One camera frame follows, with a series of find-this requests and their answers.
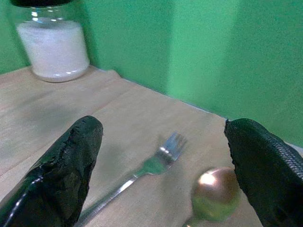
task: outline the spoon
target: spoon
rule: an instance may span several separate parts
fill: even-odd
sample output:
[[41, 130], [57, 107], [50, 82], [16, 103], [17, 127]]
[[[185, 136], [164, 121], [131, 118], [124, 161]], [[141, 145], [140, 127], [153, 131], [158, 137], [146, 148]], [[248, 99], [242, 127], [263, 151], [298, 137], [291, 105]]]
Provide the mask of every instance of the spoon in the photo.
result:
[[201, 220], [221, 222], [236, 209], [240, 188], [230, 167], [212, 168], [200, 175], [192, 192], [193, 216], [183, 227], [196, 226]]

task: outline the green backdrop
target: green backdrop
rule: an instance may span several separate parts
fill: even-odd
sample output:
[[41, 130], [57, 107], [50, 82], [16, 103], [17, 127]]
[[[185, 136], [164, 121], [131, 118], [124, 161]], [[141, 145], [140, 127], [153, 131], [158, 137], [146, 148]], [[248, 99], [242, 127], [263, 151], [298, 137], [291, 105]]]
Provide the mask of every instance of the green backdrop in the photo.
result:
[[[91, 63], [303, 147], [301, 0], [77, 0]], [[28, 65], [8, 0], [0, 73]]]

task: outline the white sugar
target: white sugar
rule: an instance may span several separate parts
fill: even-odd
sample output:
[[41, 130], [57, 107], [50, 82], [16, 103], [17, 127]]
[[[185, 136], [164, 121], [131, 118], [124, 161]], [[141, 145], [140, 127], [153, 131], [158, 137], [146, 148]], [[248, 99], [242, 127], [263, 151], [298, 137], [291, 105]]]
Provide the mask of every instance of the white sugar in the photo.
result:
[[33, 72], [43, 80], [62, 82], [81, 76], [89, 65], [79, 23], [22, 23], [17, 27]]

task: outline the fork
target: fork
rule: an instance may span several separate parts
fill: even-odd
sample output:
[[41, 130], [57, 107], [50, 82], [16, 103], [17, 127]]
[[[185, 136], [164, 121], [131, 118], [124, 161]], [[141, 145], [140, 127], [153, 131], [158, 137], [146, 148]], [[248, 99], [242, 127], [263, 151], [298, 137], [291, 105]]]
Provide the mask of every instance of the fork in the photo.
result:
[[133, 171], [121, 185], [97, 201], [88, 210], [82, 212], [74, 227], [83, 227], [89, 223], [107, 204], [140, 177], [144, 175], [160, 175], [168, 170], [182, 153], [185, 143], [186, 139], [183, 136], [176, 132], [173, 133], [166, 142], [158, 148], [157, 152], [145, 160], [141, 167]]

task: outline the wooden table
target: wooden table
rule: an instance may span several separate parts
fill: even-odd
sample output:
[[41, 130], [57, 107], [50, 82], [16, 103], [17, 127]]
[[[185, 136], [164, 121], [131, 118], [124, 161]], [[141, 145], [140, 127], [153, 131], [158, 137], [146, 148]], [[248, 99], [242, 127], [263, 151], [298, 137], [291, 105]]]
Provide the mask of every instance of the wooden table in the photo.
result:
[[[203, 170], [232, 166], [225, 119], [90, 67], [65, 83], [37, 80], [29, 68], [0, 75], [0, 200], [77, 119], [93, 115], [104, 137], [83, 209], [105, 195], [128, 171], [178, 131], [184, 154], [165, 174], [135, 182], [89, 227], [180, 227], [191, 215], [191, 186]], [[245, 195], [224, 223], [204, 227], [260, 227]]]

